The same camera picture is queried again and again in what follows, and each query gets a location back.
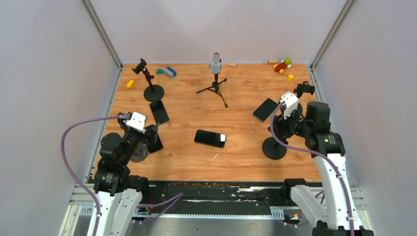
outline wooden table surface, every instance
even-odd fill
[[[143,74],[136,75],[124,66],[111,115],[119,112],[141,112],[148,115],[147,125],[155,124],[149,102],[143,97],[148,86]],[[294,64],[283,75],[274,72],[271,64],[238,64],[237,67],[223,64],[219,81],[227,78],[220,87],[229,108],[221,98],[210,91],[196,94],[211,86],[214,75],[208,64],[148,64],[151,74],[158,68],[170,66],[177,76],[169,79],[155,75],[153,83],[165,90],[162,101],[170,122],[159,127],[159,136],[164,149],[150,154],[143,162],[128,164],[131,175],[161,180],[245,180],[283,181],[285,178],[304,178],[320,181],[320,175],[308,153],[288,150],[281,160],[271,160],[262,153],[262,142],[271,137],[267,127],[270,117],[260,122],[252,113],[263,101],[271,98],[278,101],[286,91],[293,91],[297,83],[310,81],[305,64]],[[287,81],[288,74],[295,76]],[[127,88],[134,80],[132,88]],[[307,102],[315,97],[305,94],[300,102],[305,110]],[[198,129],[226,134],[224,148],[194,143]],[[106,133],[123,135],[116,120],[108,123]],[[304,140],[292,137],[289,144],[304,148]]]

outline round black base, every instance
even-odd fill
[[[269,137],[265,139],[262,143],[262,151],[264,152],[265,156],[272,160],[279,160],[285,156],[287,153],[287,148],[281,145],[274,147],[277,144],[273,137]]]
[[[145,144],[139,145],[130,159],[133,162],[141,162],[148,156],[148,147]]]
[[[161,100],[165,94],[164,88],[162,88],[159,85],[153,85],[153,89],[155,90],[155,92],[152,92],[150,90],[150,86],[148,86],[144,91],[144,97],[149,102]]]

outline phone screen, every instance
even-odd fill
[[[159,138],[159,134],[156,134],[156,143],[148,143],[148,151],[150,154],[161,151],[163,148],[164,147],[162,145],[161,139]]]
[[[278,106],[276,102],[274,102],[272,99],[268,98],[265,100],[265,102],[262,103],[261,106],[258,107],[253,112],[253,116],[256,117],[258,120],[264,122],[271,113],[275,110],[275,108]]]
[[[197,130],[194,142],[223,148],[226,143],[226,135],[199,129]]]
[[[149,106],[153,117],[155,118],[155,122],[158,122],[160,125],[169,122],[167,111],[165,110],[164,104],[162,104],[161,100],[152,102]]]

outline robotic arm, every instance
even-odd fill
[[[347,179],[343,141],[339,134],[330,132],[328,104],[309,102],[304,117],[298,103],[301,95],[299,92],[295,93],[297,96],[290,92],[281,96],[279,104],[282,114],[276,116],[273,121],[274,134],[283,144],[287,144],[287,138],[293,135],[303,137],[308,149],[323,154],[334,166],[326,159],[312,154],[322,179],[327,209],[318,202],[303,179],[286,179],[282,187],[283,199],[300,207],[310,224],[315,227],[315,236],[373,236],[372,231],[363,228],[355,209]],[[348,189],[348,196],[344,194],[340,178]],[[352,217],[349,217],[349,208],[352,210]],[[353,221],[354,234],[350,230],[350,220]]]
[[[97,226],[91,220],[88,236],[92,235],[94,227],[97,227],[97,236],[125,235],[136,206],[149,195],[148,179],[130,176],[127,163],[146,157],[146,145],[156,142],[158,124],[145,128],[146,115],[138,112],[127,114],[128,118],[118,119],[124,130],[123,137],[110,133],[101,139],[101,159],[94,176],[94,190],[101,213]],[[97,215],[96,206],[92,215]]]

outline wire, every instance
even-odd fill
[[[323,196],[322,196],[322,200],[320,201],[320,204],[322,204],[323,205],[323,202],[325,201],[325,194],[323,193]]]
[[[89,122],[93,122],[93,121],[100,121],[100,120],[107,120],[107,119],[117,119],[117,118],[124,118],[125,116],[112,116],[112,117],[99,117],[99,118],[92,118],[92,119],[87,119],[84,121],[80,121],[78,123],[73,124],[72,126],[68,127],[65,132],[62,135],[61,138],[61,154],[62,154],[62,160],[64,161],[65,167],[67,168],[68,172],[70,173],[70,175],[72,176],[72,178],[75,180],[75,182],[77,182],[77,184],[79,184],[94,200],[94,203],[97,207],[97,215],[95,217],[95,224],[94,224],[94,229],[92,231],[92,235],[95,236],[95,234],[97,233],[97,227],[98,227],[98,222],[100,220],[100,202],[98,201],[97,197],[94,195],[93,192],[91,192],[91,190],[89,190],[89,188],[87,188],[87,186],[85,186],[85,184],[83,184],[75,175],[74,171],[71,169],[71,167],[69,166],[68,160],[65,156],[65,137],[68,134],[68,132],[73,129],[74,127],[80,125],[80,124],[85,124],[85,123],[89,123]]]
[[[322,195],[322,194],[324,194],[325,192],[324,191],[320,191],[318,194],[316,194],[314,197],[315,198],[318,198],[320,195]]]
[[[159,218],[161,215],[163,215],[166,211],[168,211],[184,194],[183,193],[178,193],[177,195],[173,196],[171,199],[166,200],[164,202],[158,203],[158,204],[154,204],[154,205],[142,205],[142,206],[138,206],[138,208],[148,208],[148,207],[159,207],[162,206],[166,203],[171,202],[172,200],[174,200],[167,208],[165,208],[161,213],[157,214],[155,217],[153,217],[152,219],[149,220],[145,220],[145,221],[139,221],[139,223],[141,224],[142,222],[151,222],[156,220],[157,218]]]
[[[272,136],[274,137],[274,139],[281,145],[284,146],[286,148],[292,149],[292,150],[296,150],[296,151],[304,151],[304,152],[308,152],[317,156],[320,156],[322,158],[324,158],[324,160],[326,160],[334,169],[334,171],[336,172],[336,176],[340,177],[342,176],[339,169],[336,167],[336,165],[325,155],[313,151],[313,150],[309,150],[309,149],[303,149],[303,148],[298,148],[298,147],[293,147],[290,145],[287,145],[285,143],[283,143],[281,140],[279,140],[279,138],[275,135],[275,132],[273,130],[273,122],[274,122],[274,117],[276,116],[276,113],[279,111],[279,109],[281,109],[281,107],[285,104],[285,101],[282,101],[278,107],[272,112],[272,116],[271,116],[271,122],[270,122],[270,130],[272,133]],[[345,181],[343,178],[338,178],[340,180],[340,184],[342,185],[342,189],[343,189],[343,194],[345,195],[345,200],[346,200],[346,206],[348,208],[348,216],[349,216],[349,227],[350,227],[350,232],[351,232],[351,236],[355,236],[355,229],[354,229],[354,223],[353,223],[353,219],[352,219],[352,206],[351,206],[351,201],[349,200],[349,192],[348,192],[348,188],[346,187]]]

